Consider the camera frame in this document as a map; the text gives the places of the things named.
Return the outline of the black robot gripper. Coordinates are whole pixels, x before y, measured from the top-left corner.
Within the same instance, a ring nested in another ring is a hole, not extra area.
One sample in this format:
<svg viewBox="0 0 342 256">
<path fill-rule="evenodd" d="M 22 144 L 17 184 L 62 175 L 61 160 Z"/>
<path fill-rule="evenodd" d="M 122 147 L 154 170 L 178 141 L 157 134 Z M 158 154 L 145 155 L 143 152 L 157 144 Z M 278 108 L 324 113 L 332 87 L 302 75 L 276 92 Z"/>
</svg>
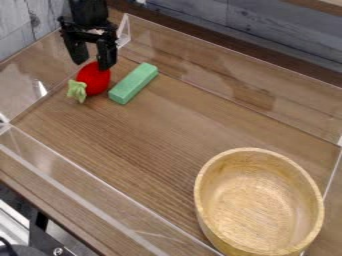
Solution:
<svg viewBox="0 0 342 256">
<path fill-rule="evenodd" d="M 69 0 L 71 16 L 61 16 L 61 34 L 75 64 L 89 58 L 86 42 L 97 43 L 101 70 L 109 70 L 118 61 L 117 29 L 109 21 L 106 0 Z"/>
</svg>

